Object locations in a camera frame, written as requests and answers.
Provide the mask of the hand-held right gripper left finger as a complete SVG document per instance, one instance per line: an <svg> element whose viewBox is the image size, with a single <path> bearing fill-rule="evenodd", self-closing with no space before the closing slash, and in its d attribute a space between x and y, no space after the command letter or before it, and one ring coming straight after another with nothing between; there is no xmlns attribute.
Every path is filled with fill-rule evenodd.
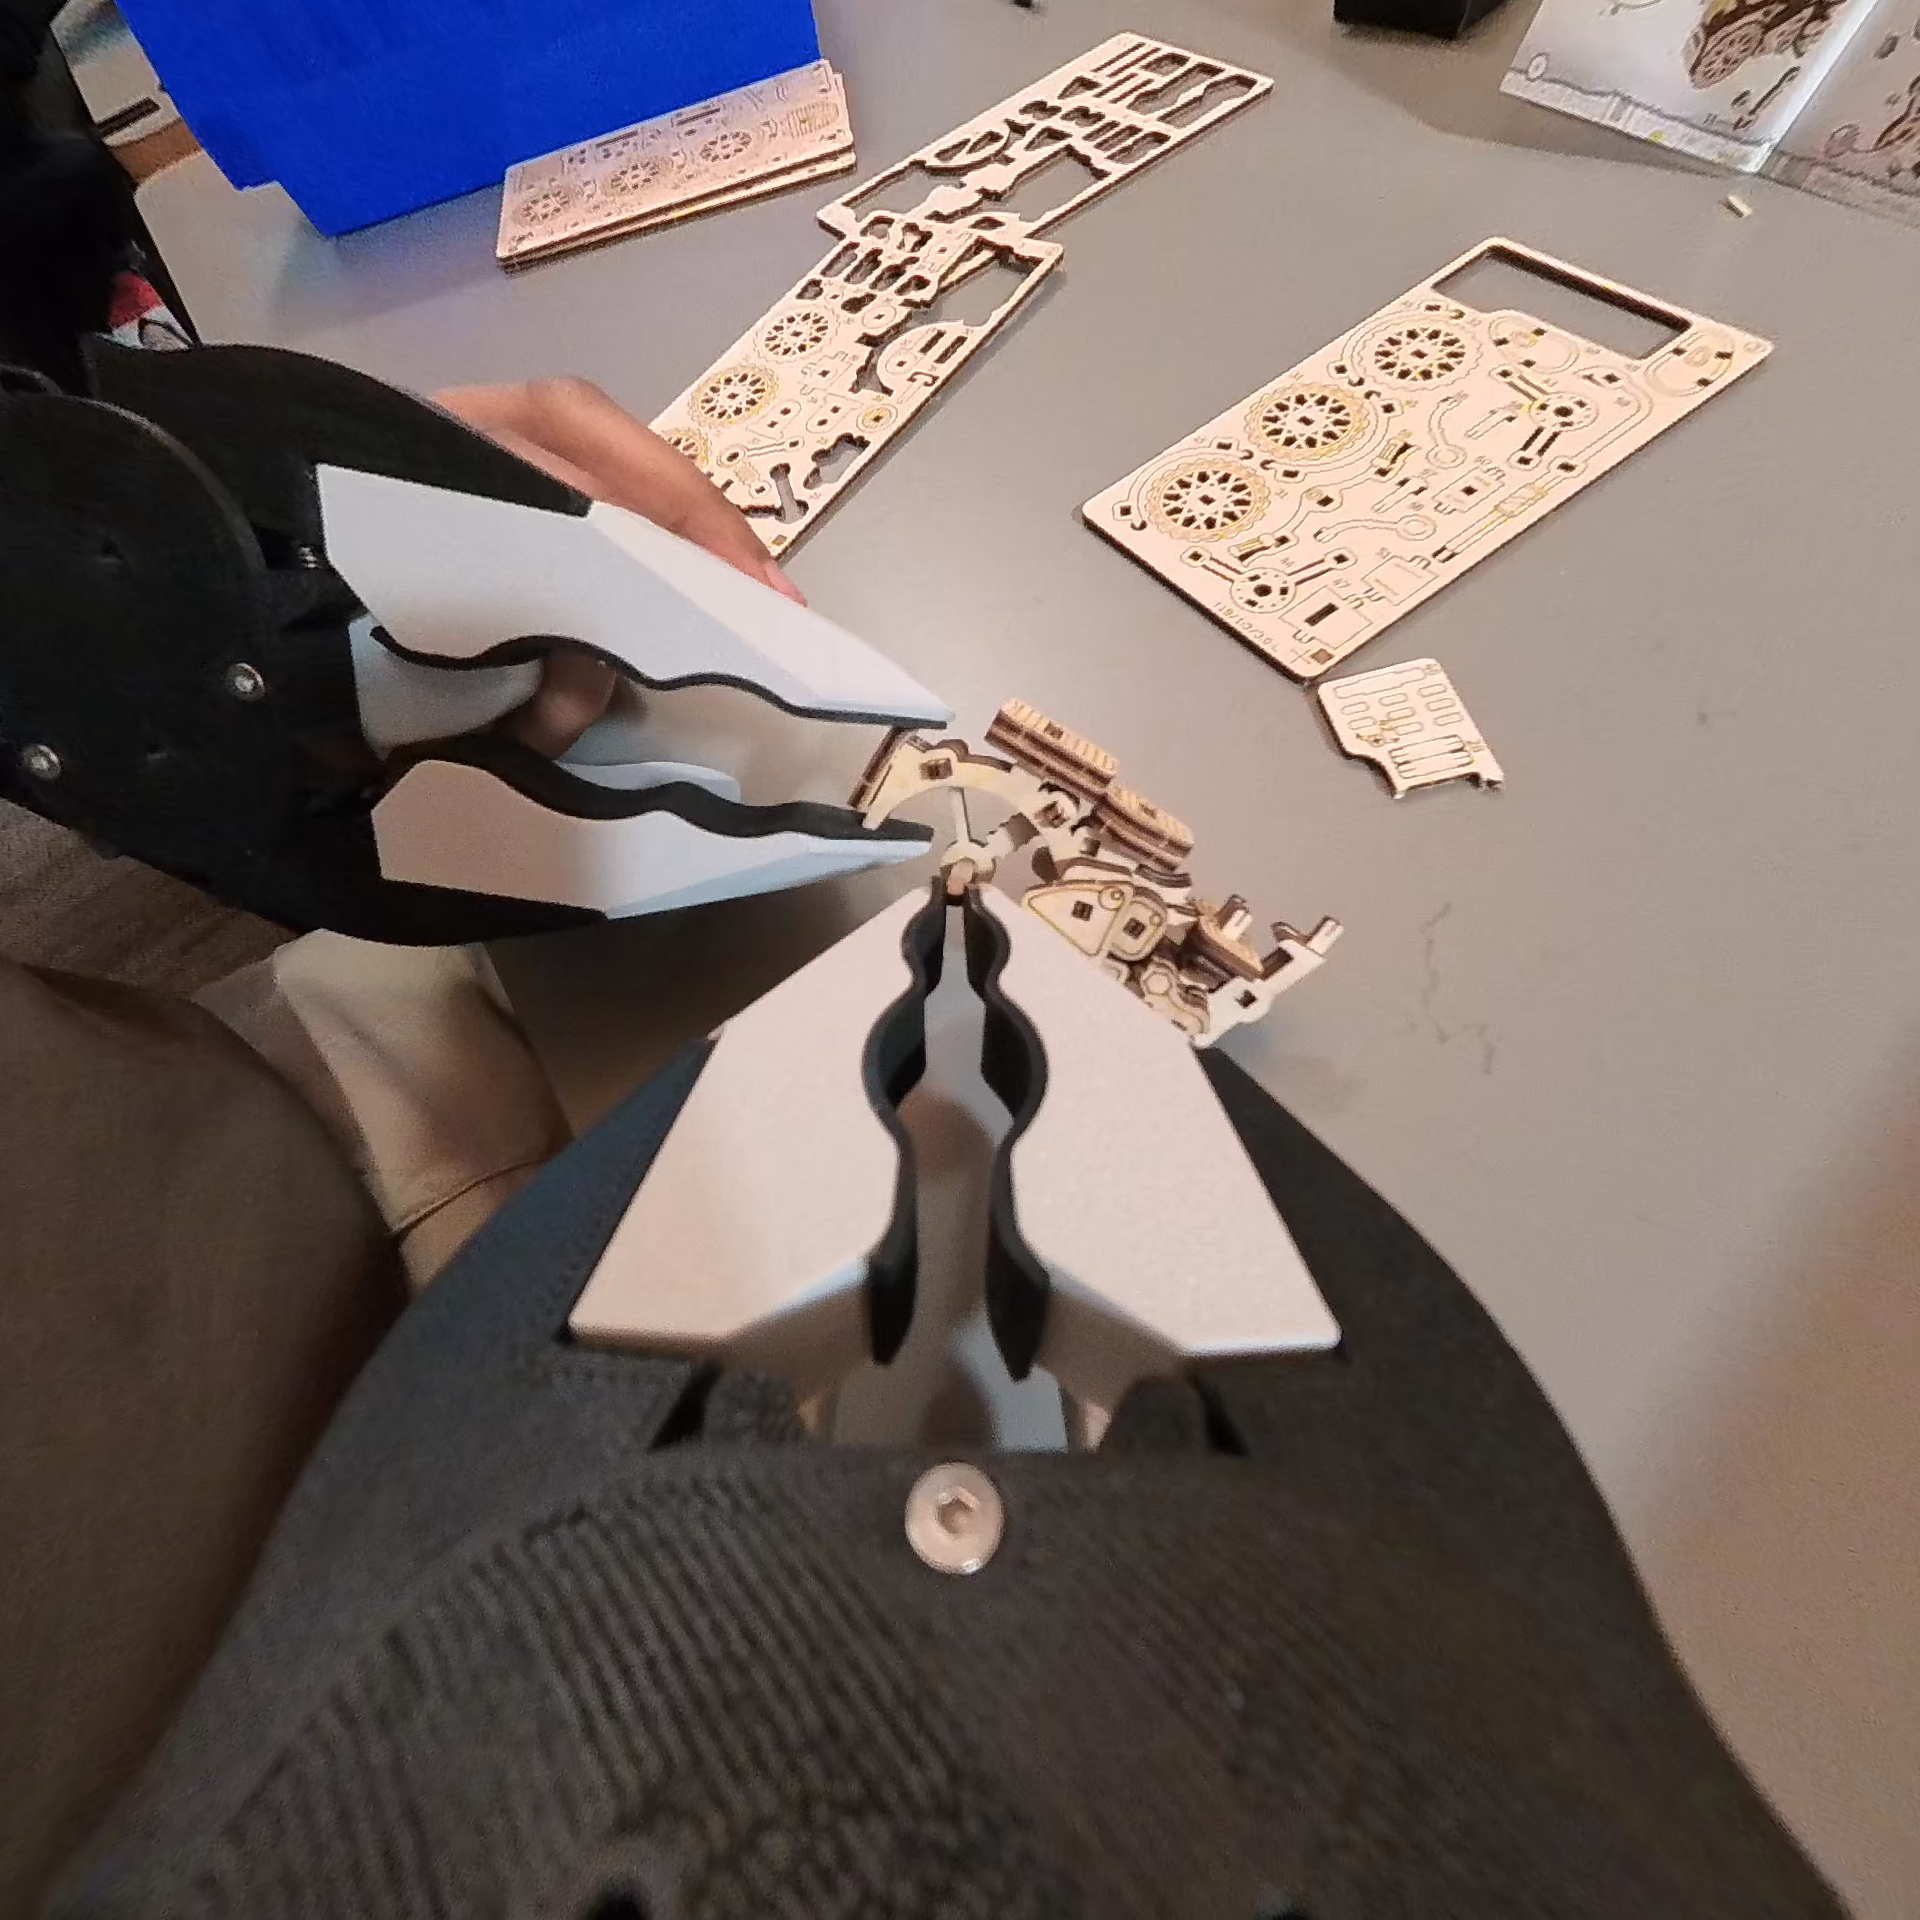
<svg viewBox="0 0 1920 1920"><path fill-rule="evenodd" d="M949 901L888 902L718 1025L567 1317L592 1353L781 1382L808 1433L912 1327L926 1069Z"/></svg>

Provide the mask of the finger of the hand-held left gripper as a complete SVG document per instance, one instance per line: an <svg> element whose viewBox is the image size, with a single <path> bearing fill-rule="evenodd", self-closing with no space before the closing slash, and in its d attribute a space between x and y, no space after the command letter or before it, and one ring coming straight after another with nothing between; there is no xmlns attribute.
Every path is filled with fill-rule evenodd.
<svg viewBox="0 0 1920 1920"><path fill-rule="evenodd" d="M377 876L440 920L634 920L847 872L912 865L931 832L851 805L750 802L737 778L654 742L641 703L384 713Z"/></svg>
<svg viewBox="0 0 1920 1920"><path fill-rule="evenodd" d="M331 464L315 477L326 560L399 656L466 669L576 650L649 688L742 688L824 722L952 717L867 642L605 500L545 512Z"/></svg>

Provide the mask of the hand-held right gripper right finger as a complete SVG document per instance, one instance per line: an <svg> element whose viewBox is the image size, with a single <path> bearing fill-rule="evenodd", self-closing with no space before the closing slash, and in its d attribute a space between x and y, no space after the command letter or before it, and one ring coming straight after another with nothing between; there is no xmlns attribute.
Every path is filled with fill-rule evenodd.
<svg viewBox="0 0 1920 1920"><path fill-rule="evenodd" d="M990 1320L1009 1376L1097 1444L1144 1378L1329 1353L1337 1320L1208 1077L1208 1056L991 886L966 892L991 1164Z"/></svg>

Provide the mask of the wooden mechanical model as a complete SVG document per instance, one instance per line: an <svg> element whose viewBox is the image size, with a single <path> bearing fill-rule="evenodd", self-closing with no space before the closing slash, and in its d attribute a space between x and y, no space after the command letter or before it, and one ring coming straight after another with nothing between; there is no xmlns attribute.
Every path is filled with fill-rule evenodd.
<svg viewBox="0 0 1920 1920"><path fill-rule="evenodd" d="M1258 950L1241 895L1210 902L1193 889L1193 829L1123 786L1110 751L1032 703L1002 703L986 742L977 751L899 727L875 750L850 807L877 828L906 802L945 792L951 842L939 865L974 856L982 885L1026 850L1032 880L1019 905L1193 1046L1264 1020L1337 945L1337 919L1311 930L1274 920L1270 950Z"/></svg>

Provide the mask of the grey desk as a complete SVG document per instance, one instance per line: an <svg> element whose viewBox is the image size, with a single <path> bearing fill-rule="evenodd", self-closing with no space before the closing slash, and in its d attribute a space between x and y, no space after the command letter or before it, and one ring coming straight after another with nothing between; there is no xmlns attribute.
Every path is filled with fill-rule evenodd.
<svg viewBox="0 0 1920 1920"><path fill-rule="evenodd" d="M1073 212L784 569L958 734L1115 751L1208 895L1343 924L1234 1054L1499 1318L1842 1897L1915 1914L1915 232L1509 101L1529 13L818 5L854 177L1122 28L1272 88ZM1391 799L1075 512L1487 234L1774 351L1352 661L1437 657L1503 765Z"/></svg>

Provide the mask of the person's left hand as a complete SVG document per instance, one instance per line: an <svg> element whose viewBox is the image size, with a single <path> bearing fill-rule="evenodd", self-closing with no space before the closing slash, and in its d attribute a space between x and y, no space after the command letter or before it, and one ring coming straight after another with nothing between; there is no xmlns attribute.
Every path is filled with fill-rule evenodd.
<svg viewBox="0 0 1920 1920"><path fill-rule="evenodd" d="M699 466L586 380L545 374L442 389L432 393L432 401L562 484L634 512L805 604ZM614 694L610 668L578 654L552 654L542 664L536 692L507 713L498 732L531 751L560 757L607 713Z"/></svg>

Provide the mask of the partly emptied wooden sheet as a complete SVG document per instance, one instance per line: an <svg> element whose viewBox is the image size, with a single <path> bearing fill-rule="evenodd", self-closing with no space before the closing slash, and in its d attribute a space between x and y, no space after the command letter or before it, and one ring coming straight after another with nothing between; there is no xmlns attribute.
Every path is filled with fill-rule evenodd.
<svg viewBox="0 0 1920 1920"><path fill-rule="evenodd" d="M778 557L1038 293L1063 247L1015 215L830 220L834 247L654 420Z"/></svg>

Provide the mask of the person's beige trousers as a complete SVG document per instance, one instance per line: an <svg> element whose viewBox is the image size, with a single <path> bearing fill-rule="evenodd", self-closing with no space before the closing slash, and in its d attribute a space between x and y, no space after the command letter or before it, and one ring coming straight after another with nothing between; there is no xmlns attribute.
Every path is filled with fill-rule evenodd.
<svg viewBox="0 0 1920 1920"><path fill-rule="evenodd" d="M485 950L315 930L194 994L346 1153L423 1290L570 1140Z"/></svg>

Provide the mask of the stacked wooden parts sheets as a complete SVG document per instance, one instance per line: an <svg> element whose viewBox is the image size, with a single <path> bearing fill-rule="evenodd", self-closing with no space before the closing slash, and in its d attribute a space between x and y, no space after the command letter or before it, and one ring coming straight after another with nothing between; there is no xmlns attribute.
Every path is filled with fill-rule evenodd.
<svg viewBox="0 0 1920 1920"><path fill-rule="evenodd" d="M842 173L851 160L839 94L731 118L673 113L510 169L496 263L525 266L763 190Z"/></svg>

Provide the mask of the blue plastic bin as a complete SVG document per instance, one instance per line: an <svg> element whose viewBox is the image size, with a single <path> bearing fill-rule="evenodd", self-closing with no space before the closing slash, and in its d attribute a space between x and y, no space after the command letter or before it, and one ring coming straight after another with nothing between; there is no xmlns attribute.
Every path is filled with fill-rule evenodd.
<svg viewBox="0 0 1920 1920"><path fill-rule="evenodd" d="M326 234L819 57L808 1L120 1L205 156Z"/></svg>

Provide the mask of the small wooden slotted piece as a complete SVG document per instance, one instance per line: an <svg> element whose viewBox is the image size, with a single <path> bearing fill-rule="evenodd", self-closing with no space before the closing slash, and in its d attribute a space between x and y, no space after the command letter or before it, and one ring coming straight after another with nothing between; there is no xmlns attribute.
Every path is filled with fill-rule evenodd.
<svg viewBox="0 0 1920 1920"><path fill-rule="evenodd" d="M1431 656L1322 678L1311 697L1338 751L1371 765L1391 799L1443 784L1503 784L1448 671Z"/></svg>

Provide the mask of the person's olive shirt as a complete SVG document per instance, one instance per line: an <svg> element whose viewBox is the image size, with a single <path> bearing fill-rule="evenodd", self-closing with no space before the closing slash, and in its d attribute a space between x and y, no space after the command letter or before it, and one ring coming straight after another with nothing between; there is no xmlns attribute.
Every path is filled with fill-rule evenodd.
<svg viewBox="0 0 1920 1920"><path fill-rule="evenodd" d="M162 1738L399 1304L346 1151L227 1025L3 962L3 1914Z"/></svg>

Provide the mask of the wooden gear parts sheet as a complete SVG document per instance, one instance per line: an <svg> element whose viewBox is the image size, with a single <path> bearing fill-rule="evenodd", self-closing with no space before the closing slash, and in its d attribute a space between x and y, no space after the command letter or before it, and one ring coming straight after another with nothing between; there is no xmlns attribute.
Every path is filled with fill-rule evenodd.
<svg viewBox="0 0 1920 1920"><path fill-rule="evenodd" d="M1654 321L1627 354L1441 284L1509 266ZM1762 366L1774 344L1490 234L1078 509L1283 676L1313 684Z"/></svg>

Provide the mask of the illustrated instruction booklet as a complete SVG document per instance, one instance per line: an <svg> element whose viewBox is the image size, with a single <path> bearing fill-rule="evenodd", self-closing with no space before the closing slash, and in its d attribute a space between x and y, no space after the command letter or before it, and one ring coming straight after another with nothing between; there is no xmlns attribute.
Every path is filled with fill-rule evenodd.
<svg viewBox="0 0 1920 1920"><path fill-rule="evenodd" d="M1501 92L1917 221L1915 1L1544 1Z"/></svg>

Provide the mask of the empty wooden frame sheet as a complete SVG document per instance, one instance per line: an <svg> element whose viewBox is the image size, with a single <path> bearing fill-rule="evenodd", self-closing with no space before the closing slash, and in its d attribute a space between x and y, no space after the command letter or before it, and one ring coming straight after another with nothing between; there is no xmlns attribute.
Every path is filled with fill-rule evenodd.
<svg viewBox="0 0 1920 1920"><path fill-rule="evenodd" d="M1254 69L1118 31L832 198L818 226L850 240L887 212L1039 234L1270 88Z"/></svg>

